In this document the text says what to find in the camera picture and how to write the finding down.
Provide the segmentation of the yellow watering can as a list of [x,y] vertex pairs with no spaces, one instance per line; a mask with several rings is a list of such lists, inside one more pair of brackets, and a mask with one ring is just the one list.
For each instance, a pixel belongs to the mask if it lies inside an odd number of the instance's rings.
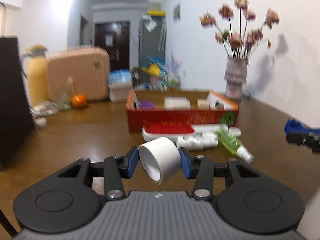
[[141,67],[141,70],[151,76],[160,77],[161,75],[161,69],[155,63],[150,64],[148,67]]

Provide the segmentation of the white storage bin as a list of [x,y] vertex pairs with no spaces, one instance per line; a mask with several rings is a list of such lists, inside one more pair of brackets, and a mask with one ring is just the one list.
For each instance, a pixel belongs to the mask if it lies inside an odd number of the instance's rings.
[[132,83],[116,83],[109,85],[109,98],[113,103],[126,102]]

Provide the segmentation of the white rectangular box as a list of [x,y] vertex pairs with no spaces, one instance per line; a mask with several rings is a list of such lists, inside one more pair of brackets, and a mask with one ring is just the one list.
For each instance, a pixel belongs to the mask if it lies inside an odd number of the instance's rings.
[[164,108],[166,110],[189,110],[191,108],[190,101],[185,97],[165,97]]

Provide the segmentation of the white round cap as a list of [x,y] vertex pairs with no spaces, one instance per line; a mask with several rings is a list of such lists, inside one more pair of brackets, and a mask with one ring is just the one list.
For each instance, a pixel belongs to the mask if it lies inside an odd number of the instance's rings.
[[228,133],[234,137],[239,137],[241,135],[241,130],[237,127],[229,127]]

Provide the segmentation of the white pump bottle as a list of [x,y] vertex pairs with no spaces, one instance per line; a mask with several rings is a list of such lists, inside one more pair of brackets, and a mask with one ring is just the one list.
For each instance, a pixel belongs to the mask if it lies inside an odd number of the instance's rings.
[[201,151],[217,146],[217,135],[215,133],[203,133],[201,135],[178,137],[177,148],[185,148],[189,151]]

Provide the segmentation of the beige plug adapter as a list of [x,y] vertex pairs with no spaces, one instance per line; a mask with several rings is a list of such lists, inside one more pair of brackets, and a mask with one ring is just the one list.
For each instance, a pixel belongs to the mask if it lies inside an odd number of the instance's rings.
[[197,99],[198,110],[210,110],[210,103],[206,99]]

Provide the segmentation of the pink textured vase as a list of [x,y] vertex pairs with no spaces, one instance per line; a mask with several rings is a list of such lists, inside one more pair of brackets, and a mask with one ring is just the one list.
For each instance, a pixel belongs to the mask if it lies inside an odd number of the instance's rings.
[[247,61],[244,59],[228,57],[225,81],[227,98],[240,101],[243,95],[243,85],[247,82]]

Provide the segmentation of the pink ribbed suitcase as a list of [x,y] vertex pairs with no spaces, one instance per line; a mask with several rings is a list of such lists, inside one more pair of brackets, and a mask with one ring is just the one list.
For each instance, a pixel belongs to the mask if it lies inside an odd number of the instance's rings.
[[99,47],[82,47],[53,55],[47,66],[49,98],[56,99],[58,91],[67,88],[68,80],[72,80],[76,94],[82,94],[88,101],[104,100],[108,97],[109,72],[110,57]]

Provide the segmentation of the purple plastic lid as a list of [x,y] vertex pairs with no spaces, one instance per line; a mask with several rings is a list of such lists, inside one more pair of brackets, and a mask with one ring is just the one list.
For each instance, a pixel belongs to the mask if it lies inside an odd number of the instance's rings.
[[154,104],[151,101],[141,101],[139,107],[140,109],[154,109]]

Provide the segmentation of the dark entrance door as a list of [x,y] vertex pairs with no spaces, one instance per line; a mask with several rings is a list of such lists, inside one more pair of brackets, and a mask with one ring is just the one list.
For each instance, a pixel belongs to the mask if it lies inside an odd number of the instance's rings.
[[107,51],[110,71],[130,68],[130,22],[96,23],[94,45]]

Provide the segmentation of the clear glass cup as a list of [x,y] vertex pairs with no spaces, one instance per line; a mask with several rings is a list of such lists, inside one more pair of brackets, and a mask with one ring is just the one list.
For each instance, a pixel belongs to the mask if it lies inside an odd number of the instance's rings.
[[71,99],[75,95],[74,79],[69,76],[63,86],[56,86],[55,103],[60,111],[72,109]]

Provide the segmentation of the green spray bottle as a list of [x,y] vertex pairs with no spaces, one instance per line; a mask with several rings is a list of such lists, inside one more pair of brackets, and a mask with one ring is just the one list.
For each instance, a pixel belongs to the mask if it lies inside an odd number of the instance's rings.
[[249,152],[243,143],[235,136],[231,135],[225,129],[219,129],[216,132],[218,143],[224,146],[231,154],[236,155],[246,163],[250,164],[254,156]]

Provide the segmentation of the yellow box on refrigerator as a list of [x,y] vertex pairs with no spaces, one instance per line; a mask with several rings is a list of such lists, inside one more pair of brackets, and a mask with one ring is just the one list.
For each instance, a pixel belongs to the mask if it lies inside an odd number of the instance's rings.
[[154,17],[163,17],[165,12],[161,10],[147,10],[147,14]]

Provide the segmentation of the yellow thermos jug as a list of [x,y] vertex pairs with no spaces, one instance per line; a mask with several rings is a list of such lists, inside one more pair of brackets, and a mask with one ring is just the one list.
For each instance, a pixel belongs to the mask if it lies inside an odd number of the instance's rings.
[[41,44],[31,46],[21,56],[22,74],[27,80],[27,90],[30,106],[49,100],[47,66],[48,49]]

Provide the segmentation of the blue tissue pack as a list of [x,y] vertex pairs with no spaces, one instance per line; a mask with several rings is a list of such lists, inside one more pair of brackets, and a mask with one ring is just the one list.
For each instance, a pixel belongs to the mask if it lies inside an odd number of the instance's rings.
[[108,84],[114,85],[118,83],[131,83],[132,75],[131,72],[127,69],[119,69],[110,72],[108,75]]

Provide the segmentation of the red white lint brush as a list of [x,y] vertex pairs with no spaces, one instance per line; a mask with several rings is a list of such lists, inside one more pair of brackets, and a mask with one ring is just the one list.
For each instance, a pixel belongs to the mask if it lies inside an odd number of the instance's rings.
[[165,125],[149,124],[142,129],[144,141],[149,142],[160,137],[166,137],[172,142],[176,142],[177,137],[187,137],[202,135],[203,133],[215,133],[224,129],[228,130],[225,124],[205,124],[205,125]]

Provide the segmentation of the red cardboard box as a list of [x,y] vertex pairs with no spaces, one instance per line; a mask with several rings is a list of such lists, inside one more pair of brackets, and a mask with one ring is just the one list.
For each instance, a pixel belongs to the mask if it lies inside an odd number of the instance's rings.
[[[164,108],[165,97],[185,97],[190,101],[189,110],[166,110]],[[206,99],[210,103],[210,110],[198,110],[197,99]],[[154,109],[140,109],[141,101],[151,101]],[[205,125],[226,124],[235,126],[239,106],[231,100],[224,98],[213,90],[209,91],[135,91],[130,90],[127,102],[127,123],[130,132],[141,132],[148,124],[166,125]]]

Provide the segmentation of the dried pink rose bouquet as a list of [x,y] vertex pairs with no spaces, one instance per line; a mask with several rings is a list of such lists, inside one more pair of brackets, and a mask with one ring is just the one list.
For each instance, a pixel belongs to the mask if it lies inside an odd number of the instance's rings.
[[224,47],[228,57],[249,63],[249,58],[261,44],[265,42],[267,48],[271,48],[271,41],[264,38],[263,29],[268,27],[271,30],[274,25],[279,24],[280,17],[275,10],[268,8],[262,25],[259,28],[248,29],[248,23],[256,20],[256,13],[249,8],[248,0],[234,0],[234,6],[239,12],[238,30],[232,26],[234,11],[226,3],[219,7],[218,15],[228,22],[227,29],[220,28],[215,16],[208,11],[200,16],[201,27],[216,29],[215,40]]

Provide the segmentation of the white tape roll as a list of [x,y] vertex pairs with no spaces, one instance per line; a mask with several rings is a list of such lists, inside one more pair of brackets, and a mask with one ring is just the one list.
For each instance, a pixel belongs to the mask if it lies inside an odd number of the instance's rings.
[[181,168],[178,148],[166,137],[146,142],[138,147],[138,151],[142,167],[150,179],[156,183],[163,183]]

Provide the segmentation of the grey refrigerator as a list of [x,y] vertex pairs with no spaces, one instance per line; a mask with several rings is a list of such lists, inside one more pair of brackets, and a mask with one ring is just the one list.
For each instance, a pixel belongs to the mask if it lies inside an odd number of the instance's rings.
[[165,39],[167,23],[165,16],[143,15],[139,22],[139,83],[149,83],[150,79],[142,67],[150,63],[165,63]]

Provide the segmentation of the orange fruit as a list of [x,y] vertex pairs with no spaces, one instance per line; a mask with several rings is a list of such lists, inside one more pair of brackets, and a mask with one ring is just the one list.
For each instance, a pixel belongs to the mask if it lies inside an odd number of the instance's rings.
[[88,106],[87,99],[82,94],[76,94],[71,98],[71,106],[74,109],[81,109]]

